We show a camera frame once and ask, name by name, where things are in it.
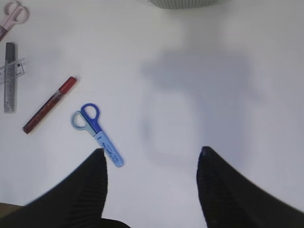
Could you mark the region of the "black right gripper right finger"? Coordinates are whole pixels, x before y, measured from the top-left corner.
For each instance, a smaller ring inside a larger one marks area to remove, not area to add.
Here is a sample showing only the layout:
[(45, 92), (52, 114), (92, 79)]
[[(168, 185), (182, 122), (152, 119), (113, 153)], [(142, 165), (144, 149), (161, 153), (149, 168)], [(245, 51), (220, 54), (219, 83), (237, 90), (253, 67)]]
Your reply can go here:
[(209, 228), (302, 228), (304, 214), (267, 193), (209, 146), (197, 166), (198, 197)]

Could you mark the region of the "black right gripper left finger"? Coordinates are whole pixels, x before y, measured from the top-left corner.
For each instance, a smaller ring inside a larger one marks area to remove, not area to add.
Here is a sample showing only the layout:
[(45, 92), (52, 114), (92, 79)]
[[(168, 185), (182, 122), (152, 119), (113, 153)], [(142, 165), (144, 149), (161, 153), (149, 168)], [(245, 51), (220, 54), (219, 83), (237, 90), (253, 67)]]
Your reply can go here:
[(99, 228), (107, 196), (107, 165), (96, 149), (70, 175), (0, 220), (2, 228)]

